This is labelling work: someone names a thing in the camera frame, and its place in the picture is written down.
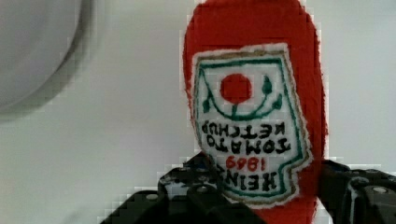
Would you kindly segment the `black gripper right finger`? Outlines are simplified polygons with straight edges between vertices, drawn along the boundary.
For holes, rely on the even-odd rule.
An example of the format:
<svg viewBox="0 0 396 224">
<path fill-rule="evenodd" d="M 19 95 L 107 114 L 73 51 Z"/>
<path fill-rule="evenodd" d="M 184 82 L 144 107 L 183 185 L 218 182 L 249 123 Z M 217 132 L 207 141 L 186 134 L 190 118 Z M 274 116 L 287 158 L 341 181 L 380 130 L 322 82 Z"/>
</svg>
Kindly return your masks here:
<svg viewBox="0 0 396 224">
<path fill-rule="evenodd" d="M 318 198 L 333 224 L 396 224 L 395 176 L 376 169 L 321 164 Z"/>
</svg>

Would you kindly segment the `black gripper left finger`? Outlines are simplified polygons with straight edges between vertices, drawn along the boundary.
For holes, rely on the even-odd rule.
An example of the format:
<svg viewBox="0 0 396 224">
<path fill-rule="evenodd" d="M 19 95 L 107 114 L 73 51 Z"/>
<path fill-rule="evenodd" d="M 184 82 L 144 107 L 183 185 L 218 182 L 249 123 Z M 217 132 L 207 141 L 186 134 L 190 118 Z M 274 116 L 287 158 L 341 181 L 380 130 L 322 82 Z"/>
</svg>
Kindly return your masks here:
<svg viewBox="0 0 396 224">
<path fill-rule="evenodd" d="M 100 224 L 266 224 L 242 203 L 222 194 L 208 157 L 200 152 L 134 193 Z"/>
</svg>

